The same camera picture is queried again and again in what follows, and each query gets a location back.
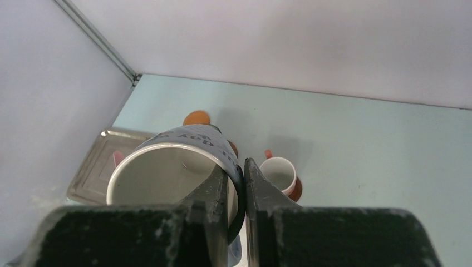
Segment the small white cup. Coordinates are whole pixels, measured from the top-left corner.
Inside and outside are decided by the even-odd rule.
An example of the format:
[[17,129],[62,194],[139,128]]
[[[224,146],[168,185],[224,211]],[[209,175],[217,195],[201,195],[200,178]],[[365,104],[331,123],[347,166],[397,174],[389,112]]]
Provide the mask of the small white cup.
[[175,204],[214,169],[228,177],[228,242],[232,243],[244,220],[244,177],[228,140],[210,125],[179,126],[139,145],[113,171],[106,204]]

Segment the pink mug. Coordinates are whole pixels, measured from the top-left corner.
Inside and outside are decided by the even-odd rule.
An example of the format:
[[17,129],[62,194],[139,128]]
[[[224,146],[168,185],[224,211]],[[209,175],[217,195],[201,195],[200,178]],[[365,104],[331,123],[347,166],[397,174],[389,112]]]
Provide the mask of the pink mug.
[[270,150],[265,150],[264,154],[266,160],[259,167],[264,177],[285,196],[297,202],[303,188],[294,165],[284,157],[273,156]]

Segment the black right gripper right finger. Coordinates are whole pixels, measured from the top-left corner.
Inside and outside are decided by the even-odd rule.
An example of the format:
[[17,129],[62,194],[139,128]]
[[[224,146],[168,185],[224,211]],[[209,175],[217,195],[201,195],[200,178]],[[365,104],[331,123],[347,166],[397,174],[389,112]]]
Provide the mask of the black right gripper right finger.
[[303,207],[251,158],[247,186],[249,266],[440,266],[427,232],[404,209]]

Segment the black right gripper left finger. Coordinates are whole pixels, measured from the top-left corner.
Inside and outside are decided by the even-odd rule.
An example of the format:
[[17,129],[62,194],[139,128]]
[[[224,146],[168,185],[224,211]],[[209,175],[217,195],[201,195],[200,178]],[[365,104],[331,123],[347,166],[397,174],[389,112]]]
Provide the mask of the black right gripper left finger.
[[228,175],[216,167],[177,204],[64,206],[20,266],[226,266]]

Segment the light brown round coaster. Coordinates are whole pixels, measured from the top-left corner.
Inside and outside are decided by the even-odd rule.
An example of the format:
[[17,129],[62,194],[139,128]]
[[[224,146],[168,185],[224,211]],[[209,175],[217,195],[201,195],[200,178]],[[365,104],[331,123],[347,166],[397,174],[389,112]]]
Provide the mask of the light brown round coaster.
[[210,116],[202,110],[191,112],[183,121],[183,125],[208,125],[210,124]]

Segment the green-inside floral mug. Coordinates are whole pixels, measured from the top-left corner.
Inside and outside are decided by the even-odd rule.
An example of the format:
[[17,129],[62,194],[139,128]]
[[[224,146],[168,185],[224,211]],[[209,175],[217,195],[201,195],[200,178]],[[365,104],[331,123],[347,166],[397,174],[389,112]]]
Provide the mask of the green-inside floral mug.
[[[218,127],[216,127],[216,126],[213,125],[213,124],[210,124],[210,126],[213,127],[213,128],[215,128],[220,134],[222,134],[221,130],[220,130]],[[229,141],[229,140],[228,140],[228,143],[230,144],[230,146],[231,146],[231,148],[232,148],[232,150],[233,150],[233,152],[234,152],[236,158],[239,158],[239,154],[238,154],[238,150],[237,150],[236,146],[235,146],[231,141]]]

